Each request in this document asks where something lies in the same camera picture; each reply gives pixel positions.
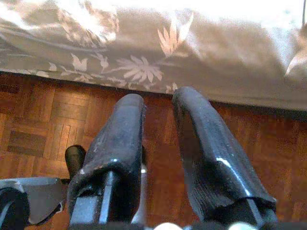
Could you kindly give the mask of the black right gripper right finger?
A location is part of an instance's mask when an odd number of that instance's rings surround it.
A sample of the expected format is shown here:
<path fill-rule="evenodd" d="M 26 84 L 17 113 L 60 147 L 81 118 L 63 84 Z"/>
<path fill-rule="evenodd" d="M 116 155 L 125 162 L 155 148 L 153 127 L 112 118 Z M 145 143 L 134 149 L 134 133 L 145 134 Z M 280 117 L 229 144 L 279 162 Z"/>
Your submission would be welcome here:
<path fill-rule="evenodd" d="M 182 87 L 172 103 L 188 198 L 199 219 L 276 222 L 276 199 L 209 101 Z"/>

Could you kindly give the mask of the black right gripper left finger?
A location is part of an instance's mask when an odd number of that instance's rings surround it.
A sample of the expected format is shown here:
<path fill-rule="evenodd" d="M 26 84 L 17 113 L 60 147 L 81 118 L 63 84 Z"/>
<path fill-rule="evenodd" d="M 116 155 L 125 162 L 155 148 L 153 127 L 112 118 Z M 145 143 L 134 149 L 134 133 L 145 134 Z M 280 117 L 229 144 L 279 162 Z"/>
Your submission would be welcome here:
<path fill-rule="evenodd" d="M 141 199 L 144 116 L 143 98 L 125 95 L 88 150 L 67 148 L 71 225 L 131 223 Z"/>

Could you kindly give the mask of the floral satin bedspread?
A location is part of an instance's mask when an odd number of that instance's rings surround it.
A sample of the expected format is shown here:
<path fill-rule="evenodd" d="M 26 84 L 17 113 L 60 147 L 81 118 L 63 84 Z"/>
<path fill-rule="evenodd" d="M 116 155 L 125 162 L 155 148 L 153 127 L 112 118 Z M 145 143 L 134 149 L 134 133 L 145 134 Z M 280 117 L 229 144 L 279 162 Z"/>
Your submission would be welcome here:
<path fill-rule="evenodd" d="M 0 0 L 0 71 L 307 111 L 307 0 Z"/>

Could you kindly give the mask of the silver robot right leg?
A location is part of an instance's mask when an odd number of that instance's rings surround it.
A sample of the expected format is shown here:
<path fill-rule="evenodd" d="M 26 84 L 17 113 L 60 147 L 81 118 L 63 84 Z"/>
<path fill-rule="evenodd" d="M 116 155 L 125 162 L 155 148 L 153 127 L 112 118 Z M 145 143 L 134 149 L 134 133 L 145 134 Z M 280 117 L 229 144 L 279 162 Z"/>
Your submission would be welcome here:
<path fill-rule="evenodd" d="M 147 159 L 146 159 L 146 149 L 144 146 L 142 146 L 140 204 L 131 222 L 145 225 L 146 216 L 147 216 Z"/>

